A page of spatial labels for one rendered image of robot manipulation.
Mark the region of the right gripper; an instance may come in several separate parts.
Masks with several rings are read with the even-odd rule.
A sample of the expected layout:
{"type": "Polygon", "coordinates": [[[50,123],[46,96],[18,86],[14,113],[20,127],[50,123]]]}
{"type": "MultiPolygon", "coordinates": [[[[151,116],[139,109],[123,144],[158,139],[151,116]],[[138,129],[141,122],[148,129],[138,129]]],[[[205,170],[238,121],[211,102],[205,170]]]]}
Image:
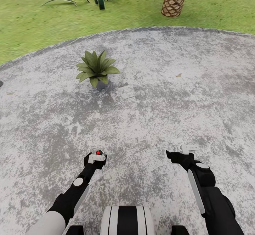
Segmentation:
{"type": "Polygon", "coordinates": [[[180,152],[168,152],[166,150],[166,154],[168,159],[171,159],[172,163],[176,163],[176,164],[180,164],[183,166],[183,162],[188,159],[188,158],[192,158],[194,159],[194,154],[193,153],[189,153],[188,155],[184,155],[181,154],[180,152]]]}

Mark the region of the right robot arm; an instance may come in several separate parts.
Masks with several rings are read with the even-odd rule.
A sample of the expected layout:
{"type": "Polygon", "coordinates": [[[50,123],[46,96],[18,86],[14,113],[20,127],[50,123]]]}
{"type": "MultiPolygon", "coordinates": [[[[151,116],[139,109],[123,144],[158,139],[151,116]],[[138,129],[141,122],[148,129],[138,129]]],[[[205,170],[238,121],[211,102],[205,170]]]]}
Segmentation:
{"type": "Polygon", "coordinates": [[[198,204],[205,218],[209,235],[244,235],[236,221],[235,210],[230,200],[215,187],[216,179],[210,167],[194,160],[197,145],[181,145],[180,152],[166,154],[172,163],[180,164],[188,173],[188,178],[198,204]]]}

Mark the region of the insectifuge atomizer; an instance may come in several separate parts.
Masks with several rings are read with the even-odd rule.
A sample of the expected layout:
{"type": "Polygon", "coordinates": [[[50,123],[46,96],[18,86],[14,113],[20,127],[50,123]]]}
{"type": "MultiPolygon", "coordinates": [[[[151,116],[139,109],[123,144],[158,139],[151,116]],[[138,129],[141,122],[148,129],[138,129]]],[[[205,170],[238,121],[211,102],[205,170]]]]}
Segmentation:
{"type": "Polygon", "coordinates": [[[101,150],[98,150],[96,152],[97,155],[102,155],[102,156],[105,156],[105,152],[101,151],[101,150]]]}

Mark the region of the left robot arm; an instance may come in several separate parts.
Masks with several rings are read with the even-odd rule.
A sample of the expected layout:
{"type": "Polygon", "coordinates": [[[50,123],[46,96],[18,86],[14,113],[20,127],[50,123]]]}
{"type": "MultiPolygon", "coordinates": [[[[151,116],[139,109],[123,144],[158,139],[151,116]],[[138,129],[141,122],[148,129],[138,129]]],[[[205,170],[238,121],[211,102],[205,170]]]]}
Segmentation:
{"type": "Polygon", "coordinates": [[[57,196],[53,206],[25,235],[62,235],[69,220],[79,209],[89,191],[89,182],[96,169],[106,164],[107,155],[89,153],[84,158],[84,170],[72,186],[57,196]]]}

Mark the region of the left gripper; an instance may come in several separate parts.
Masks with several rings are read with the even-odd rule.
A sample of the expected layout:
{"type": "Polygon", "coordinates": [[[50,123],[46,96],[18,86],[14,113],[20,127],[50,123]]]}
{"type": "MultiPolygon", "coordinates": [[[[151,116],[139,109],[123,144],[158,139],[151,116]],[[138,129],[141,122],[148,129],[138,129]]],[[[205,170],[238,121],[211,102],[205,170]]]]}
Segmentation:
{"type": "Polygon", "coordinates": [[[104,161],[95,161],[93,164],[91,164],[91,163],[88,163],[89,155],[91,155],[91,154],[92,153],[89,153],[87,156],[85,156],[84,168],[91,170],[92,173],[94,174],[96,169],[102,169],[103,165],[106,164],[107,155],[106,155],[106,159],[104,161]]]}

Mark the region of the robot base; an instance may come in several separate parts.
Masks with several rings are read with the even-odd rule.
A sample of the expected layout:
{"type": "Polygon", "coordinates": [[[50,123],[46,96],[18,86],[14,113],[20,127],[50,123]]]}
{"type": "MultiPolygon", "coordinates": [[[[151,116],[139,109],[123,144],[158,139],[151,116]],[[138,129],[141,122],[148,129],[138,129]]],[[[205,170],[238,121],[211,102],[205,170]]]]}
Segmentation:
{"type": "MultiPolygon", "coordinates": [[[[84,235],[82,225],[71,225],[66,235],[84,235]]],[[[189,235],[185,226],[173,225],[171,235],[189,235]]]]}

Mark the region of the robot trunk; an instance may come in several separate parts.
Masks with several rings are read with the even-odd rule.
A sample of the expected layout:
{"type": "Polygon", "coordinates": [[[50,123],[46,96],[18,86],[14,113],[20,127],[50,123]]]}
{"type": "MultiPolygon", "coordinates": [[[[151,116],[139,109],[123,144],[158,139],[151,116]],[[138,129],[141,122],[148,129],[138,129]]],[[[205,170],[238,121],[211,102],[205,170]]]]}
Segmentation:
{"type": "Polygon", "coordinates": [[[148,206],[107,206],[100,235],[155,235],[148,206]]]}

